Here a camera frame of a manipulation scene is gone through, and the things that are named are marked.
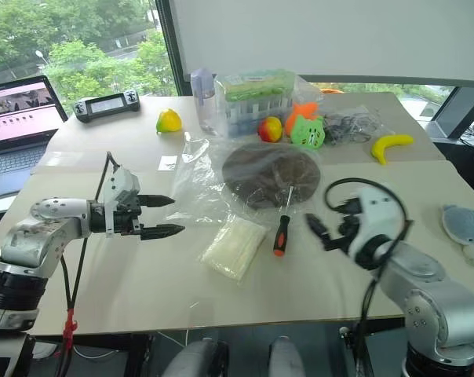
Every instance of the plastic bag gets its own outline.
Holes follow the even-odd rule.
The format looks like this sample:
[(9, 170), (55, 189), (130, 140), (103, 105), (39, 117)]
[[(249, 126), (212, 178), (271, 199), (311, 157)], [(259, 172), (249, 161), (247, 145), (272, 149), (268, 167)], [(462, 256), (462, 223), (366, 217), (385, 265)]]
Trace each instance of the plastic bag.
[(219, 273), (240, 281), (266, 232), (264, 226), (231, 215), (202, 255), (201, 261)]
[(293, 109), (293, 102), (321, 103), (318, 88), (284, 69), (217, 75), (214, 79), (217, 125), (223, 137), (256, 134), (259, 124), (269, 116), (282, 123)]
[(170, 194), (176, 202), (166, 208), (166, 220), (223, 224), (237, 214), (277, 226), (291, 185), (288, 214), (312, 208), (319, 167), (318, 154), (296, 145), (258, 143), (255, 137), (186, 140)]
[(364, 143), (373, 137), (393, 134), (378, 116), (371, 114), (364, 106), (326, 114), (324, 131), (324, 142), (329, 145)]

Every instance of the black wire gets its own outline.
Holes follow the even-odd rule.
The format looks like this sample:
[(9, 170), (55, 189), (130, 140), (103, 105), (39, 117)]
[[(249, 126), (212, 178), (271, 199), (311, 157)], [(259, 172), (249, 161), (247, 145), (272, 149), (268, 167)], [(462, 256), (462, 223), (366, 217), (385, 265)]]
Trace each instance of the black wire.
[(324, 191), (324, 203), (328, 208), (335, 212), (341, 212), (341, 209), (334, 207), (331, 205), (330, 201), (328, 200), (328, 195), (330, 191), (339, 186), (344, 185), (347, 183), (363, 183), (365, 185), (373, 186), (377, 189), (380, 189), (382, 192), (385, 192), (387, 195), (391, 196), (398, 204), (402, 214), (403, 214), (403, 227), (399, 232), (399, 235), (392, 241), (391, 245), (389, 246), (387, 252), (380, 257), (378, 263), (380, 264), (380, 268), (377, 272), (377, 275), (374, 276), (368, 287), (366, 288), (366, 292), (364, 293), (363, 302), (361, 304), (361, 317), (359, 318), (359, 325), (357, 328), (356, 334), (356, 356), (360, 360), (363, 355), (363, 346), (364, 346), (364, 337), (366, 334), (366, 327), (367, 327), (367, 319), (368, 319), (368, 312), (370, 310), (371, 302), (373, 301), (374, 293), (377, 288), (377, 284), (380, 281), (385, 269), (387, 268), (388, 260), (392, 257), (394, 249), (396, 248), (399, 241), (404, 240), (407, 236), (408, 229), (410, 228), (412, 221), (408, 219), (407, 210), (404, 207), (403, 202), (401, 199), (389, 188), (369, 179), (364, 178), (343, 178), (338, 181), (335, 181), (328, 185), (326, 190)]
[(399, 208), (401, 209), (401, 212), (403, 213), (403, 218), (405, 220), (408, 219), (407, 209), (404, 207), (404, 204), (401, 201), (401, 199), (392, 190), (390, 190), (389, 188), (381, 185), (378, 182), (371, 181), (371, 180), (365, 179), (365, 178), (343, 178), (343, 179), (339, 179), (338, 181), (335, 181), (335, 182), (331, 183), (330, 185), (328, 185), (328, 187), (326, 187), (326, 190), (324, 191), (324, 203), (327, 205), (328, 208), (330, 208), (331, 210), (334, 210), (335, 212), (340, 212), (340, 210), (337, 207), (333, 207), (331, 205), (330, 201), (328, 200), (328, 195), (329, 195), (330, 191), (333, 188), (335, 188), (336, 186), (344, 185), (344, 184), (347, 184), (347, 183), (363, 183), (365, 185), (370, 185), (370, 186), (376, 187), (377, 189), (380, 189), (381, 191), (388, 194), (390, 197), (392, 197), (397, 202), (397, 204), (399, 205)]
[[(99, 195), (101, 193), (101, 188), (103, 187), (104, 178), (106, 177), (106, 172), (108, 170), (108, 165), (110, 162), (113, 164), (113, 172), (116, 172), (117, 169), (120, 167), (120, 165), (117, 164), (117, 162), (115, 161), (111, 153), (106, 152), (106, 161), (104, 162), (103, 171), (101, 173), (101, 177), (99, 180), (99, 184), (97, 186), (94, 200), (97, 200), (99, 198)], [(66, 261), (64, 260), (64, 257), (61, 256), (61, 266), (63, 268), (63, 275), (64, 275), (64, 290), (66, 292), (66, 303), (67, 303), (68, 310), (75, 308), (75, 303), (76, 303), (77, 294), (78, 294), (78, 286), (80, 284), (80, 278), (82, 276), (83, 261), (86, 257), (88, 239), (89, 239), (88, 237), (84, 238), (83, 243), (82, 243), (82, 249), (80, 250), (80, 259), (78, 260), (77, 275), (75, 277), (75, 283), (73, 284), (73, 295), (70, 295), (70, 282), (69, 282), (69, 277), (67, 273)], [(57, 372), (56, 372), (57, 377), (64, 377), (67, 374), (68, 369), (70, 368), (73, 346), (71, 346), (71, 348), (67, 350), (66, 344), (67, 344), (66, 341), (63, 341), (62, 348), (61, 348), (62, 349), (61, 358), (60, 358), (60, 362), (58, 364)]]
[(64, 260), (63, 255), (61, 255), (61, 267), (63, 267), (64, 290), (66, 292), (66, 307), (70, 308), (70, 304), (71, 304), (70, 279), (67, 274), (66, 261)]

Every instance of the red apple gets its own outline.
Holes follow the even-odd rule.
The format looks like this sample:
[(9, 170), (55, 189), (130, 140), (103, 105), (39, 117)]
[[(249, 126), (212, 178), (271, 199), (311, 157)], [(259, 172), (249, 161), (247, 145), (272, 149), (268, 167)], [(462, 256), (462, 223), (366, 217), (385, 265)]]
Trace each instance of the red apple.
[(276, 143), (283, 136), (283, 125), (279, 118), (269, 116), (258, 126), (258, 135), (262, 141)]

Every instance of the clear water bottle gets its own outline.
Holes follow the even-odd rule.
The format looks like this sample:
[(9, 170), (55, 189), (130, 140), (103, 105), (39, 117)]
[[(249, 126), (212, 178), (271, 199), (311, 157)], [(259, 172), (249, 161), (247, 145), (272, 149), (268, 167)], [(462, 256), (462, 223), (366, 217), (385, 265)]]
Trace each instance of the clear water bottle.
[(216, 120), (216, 96), (213, 74), (200, 68), (190, 74), (190, 84), (200, 128), (208, 134), (215, 134), (213, 123)]

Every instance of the brown round object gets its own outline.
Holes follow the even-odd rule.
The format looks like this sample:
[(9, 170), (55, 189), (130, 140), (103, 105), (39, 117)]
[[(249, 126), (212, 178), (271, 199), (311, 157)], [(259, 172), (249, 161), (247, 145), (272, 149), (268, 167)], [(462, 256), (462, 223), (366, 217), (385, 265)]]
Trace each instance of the brown round object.
[(293, 145), (244, 145), (227, 158), (222, 172), (230, 190), (255, 210), (286, 205), (291, 185), (291, 204), (303, 202), (321, 178), (315, 162)]

